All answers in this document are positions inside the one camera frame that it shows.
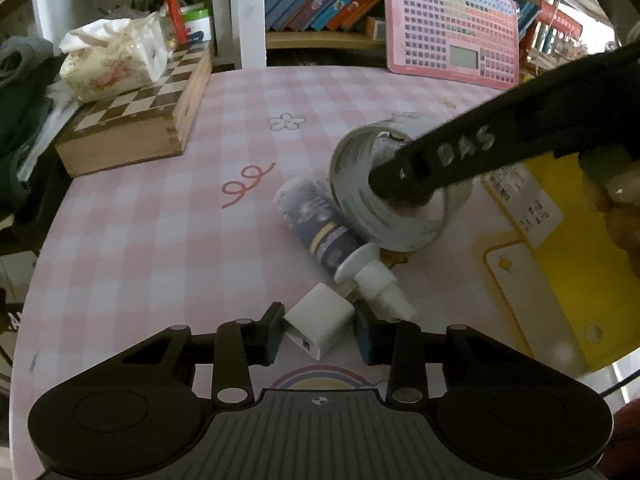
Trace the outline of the person right hand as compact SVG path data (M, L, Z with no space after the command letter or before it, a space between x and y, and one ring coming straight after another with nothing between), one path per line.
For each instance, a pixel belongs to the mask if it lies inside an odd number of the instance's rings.
M622 151L578 156L588 202L603 217L605 231L639 276L639 159Z

